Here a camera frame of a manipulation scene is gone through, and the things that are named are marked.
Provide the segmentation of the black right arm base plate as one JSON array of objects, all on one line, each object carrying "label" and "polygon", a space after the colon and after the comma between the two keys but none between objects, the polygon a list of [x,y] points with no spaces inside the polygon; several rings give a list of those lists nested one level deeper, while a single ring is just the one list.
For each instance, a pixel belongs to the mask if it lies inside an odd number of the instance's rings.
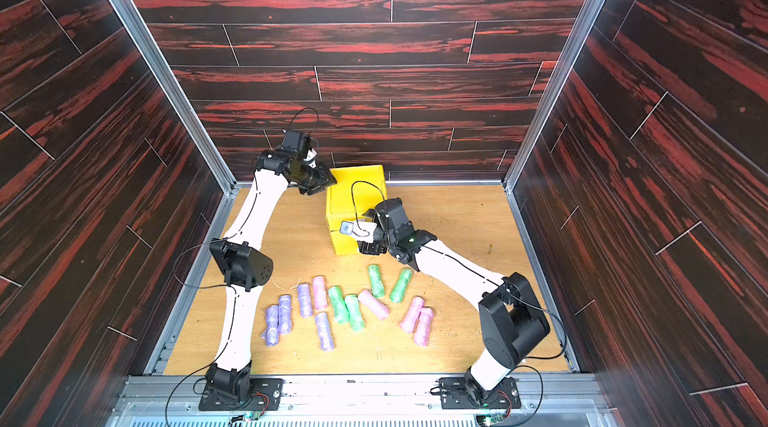
[{"label": "black right arm base plate", "polygon": [[441,377],[430,394],[438,396],[441,407],[448,410],[521,408],[521,400],[514,379],[505,377],[491,390],[481,387],[465,376]]}]

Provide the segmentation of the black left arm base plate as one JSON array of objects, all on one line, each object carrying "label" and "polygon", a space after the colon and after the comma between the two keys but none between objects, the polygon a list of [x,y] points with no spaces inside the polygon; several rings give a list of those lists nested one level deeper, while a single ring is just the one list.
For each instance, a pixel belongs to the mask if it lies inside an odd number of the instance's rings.
[{"label": "black left arm base plate", "polygon": [[279,408],[284,386],[282,378],[251,376],[249,382],[249,386],[240,383],[233,388],[214,387],[211,382],[206,382],[198,409],[203,412],[264,413]]}]

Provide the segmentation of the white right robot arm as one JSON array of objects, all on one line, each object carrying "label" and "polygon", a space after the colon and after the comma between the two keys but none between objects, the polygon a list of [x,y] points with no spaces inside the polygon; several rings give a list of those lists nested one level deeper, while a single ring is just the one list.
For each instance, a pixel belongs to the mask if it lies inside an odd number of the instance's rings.
[{"label": "white right robot arm", "polygon": [[356,239],[360,253],[388,253],[439,280],[477,309],[484,350],[465,372],[464,385],[475,405],[487,406],[497,398],[502,380],[550,332],[530,282],[519,273],[504,276],[482,268],[432,233],[415,229],[399,198],[379,203],[364,218],[345,221],[341,227],[344,235]]}]

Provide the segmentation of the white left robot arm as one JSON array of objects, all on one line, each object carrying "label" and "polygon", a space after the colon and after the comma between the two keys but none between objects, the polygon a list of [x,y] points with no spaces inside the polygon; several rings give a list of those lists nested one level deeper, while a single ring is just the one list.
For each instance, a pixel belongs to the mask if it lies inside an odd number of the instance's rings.
[{"label": "white left robot arm", "polygon": [[251,338],[259,297],[274,263],[261,252],[266,227],[275,207],[290,187],[313,195],[336,183],[329,168],[308,147],[280,147],[263,152],[245,202],[232,226],[210,251],[227,286],[222,336],[205,378],[209,392],[229,405],[251,398]]}]

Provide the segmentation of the yellow plastic drawer box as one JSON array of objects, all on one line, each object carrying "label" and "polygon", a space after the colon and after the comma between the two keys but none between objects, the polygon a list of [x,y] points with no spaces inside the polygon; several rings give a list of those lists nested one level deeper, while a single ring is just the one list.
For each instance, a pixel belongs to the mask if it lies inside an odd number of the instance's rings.
[{"label": "yellow plastic drawer box", "polygon": [[385,172],[381,165],[335,168],[337,183],[326,190],[326,221],[337,256],[358,252],[357,242],[339,232],[343,221],[363,224],[363,215],[387,197]]}]

